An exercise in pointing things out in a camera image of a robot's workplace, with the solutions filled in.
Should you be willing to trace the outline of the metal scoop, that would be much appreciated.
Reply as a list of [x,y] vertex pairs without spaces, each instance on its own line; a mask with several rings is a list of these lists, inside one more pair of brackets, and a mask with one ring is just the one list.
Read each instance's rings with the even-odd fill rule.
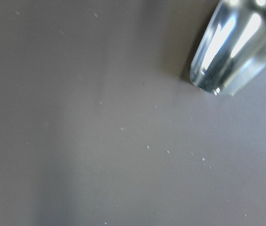
[[266,68],[266,0],[221,0],[193,57],[190,80],[234,96]]

